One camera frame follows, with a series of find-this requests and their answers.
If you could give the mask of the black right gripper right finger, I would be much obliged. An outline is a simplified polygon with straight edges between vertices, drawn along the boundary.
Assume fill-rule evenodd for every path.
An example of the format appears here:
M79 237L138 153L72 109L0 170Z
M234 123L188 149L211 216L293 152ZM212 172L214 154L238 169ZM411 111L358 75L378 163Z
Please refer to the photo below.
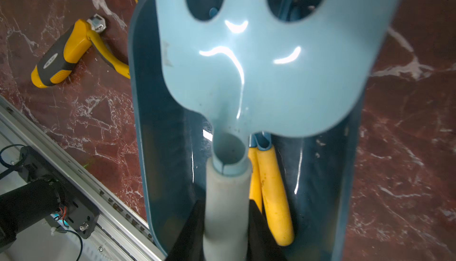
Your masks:
M248 261L286 261L266 219L254 200L249 201Z

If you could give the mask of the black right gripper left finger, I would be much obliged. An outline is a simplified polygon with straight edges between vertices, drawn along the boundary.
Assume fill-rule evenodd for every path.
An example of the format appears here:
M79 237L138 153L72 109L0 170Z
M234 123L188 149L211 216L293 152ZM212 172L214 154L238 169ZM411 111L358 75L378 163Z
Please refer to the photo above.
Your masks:
M177 241L167 255L167 261L204 261L205 202L198 200Z

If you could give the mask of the blue rake yellow handle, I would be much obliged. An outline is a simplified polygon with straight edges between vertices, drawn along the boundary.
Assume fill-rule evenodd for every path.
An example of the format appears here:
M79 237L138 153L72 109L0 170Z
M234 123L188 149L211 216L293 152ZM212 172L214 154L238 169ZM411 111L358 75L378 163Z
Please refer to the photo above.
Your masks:
M255 134L255 138L267 223L276 243L289 246L295 239L295 233L272 138L265 132Z

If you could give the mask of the light blue fork white handle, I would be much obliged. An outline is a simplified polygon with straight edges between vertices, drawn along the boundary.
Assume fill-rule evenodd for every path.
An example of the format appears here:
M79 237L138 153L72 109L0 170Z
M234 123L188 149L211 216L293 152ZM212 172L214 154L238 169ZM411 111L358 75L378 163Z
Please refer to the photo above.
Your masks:
M206 260L247 257L249 136L313 136L346 117L397 2L323 0L310 16L283 22L268 0L224 0L209 21L196 19L187 0L156 0L166 86L213 127Z

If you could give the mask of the teal plastic storage box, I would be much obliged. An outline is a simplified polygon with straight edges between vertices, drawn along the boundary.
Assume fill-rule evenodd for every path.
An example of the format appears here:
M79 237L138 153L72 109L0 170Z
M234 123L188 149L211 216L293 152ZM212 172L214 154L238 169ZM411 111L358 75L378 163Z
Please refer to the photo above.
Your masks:
M205 199L210 123L179 105L162 74L155 0L138 0L128 32L135 124L146 213L166 258L198 200ZM273 136L294 227L280 247L287 261L343 257L363 100L328 131L308 138Z

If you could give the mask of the yellow black pliers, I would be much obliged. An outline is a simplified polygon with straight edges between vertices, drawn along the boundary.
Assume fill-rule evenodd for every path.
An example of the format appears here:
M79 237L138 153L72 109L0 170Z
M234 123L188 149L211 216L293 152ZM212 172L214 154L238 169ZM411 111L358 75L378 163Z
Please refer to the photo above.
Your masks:
M129 66L115 57L100 37L106 27L104 17L98 14L87 20L76 21L55 41L34 67L31 73L33 85L48 88L60 84L75 70L90 47L94 47L117 73L129 79Z

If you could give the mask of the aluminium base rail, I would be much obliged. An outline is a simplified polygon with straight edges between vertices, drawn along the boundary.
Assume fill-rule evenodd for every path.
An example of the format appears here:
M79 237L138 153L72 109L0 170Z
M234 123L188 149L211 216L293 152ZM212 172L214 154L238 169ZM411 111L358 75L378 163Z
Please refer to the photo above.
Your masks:
M162 261L146 222L1 100L1 259Z

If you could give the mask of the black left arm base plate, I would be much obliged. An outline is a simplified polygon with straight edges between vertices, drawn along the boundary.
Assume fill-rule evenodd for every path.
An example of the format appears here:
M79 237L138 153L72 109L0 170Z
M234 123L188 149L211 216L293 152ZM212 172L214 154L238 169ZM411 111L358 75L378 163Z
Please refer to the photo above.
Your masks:
M6 168L1 178L17 173L26 185L1 195L1 251L42 219L56 225L59 233L88 239L100 215L98 207L32 147L15 144L2 150L10 148L19 151L19 160L1 160Z

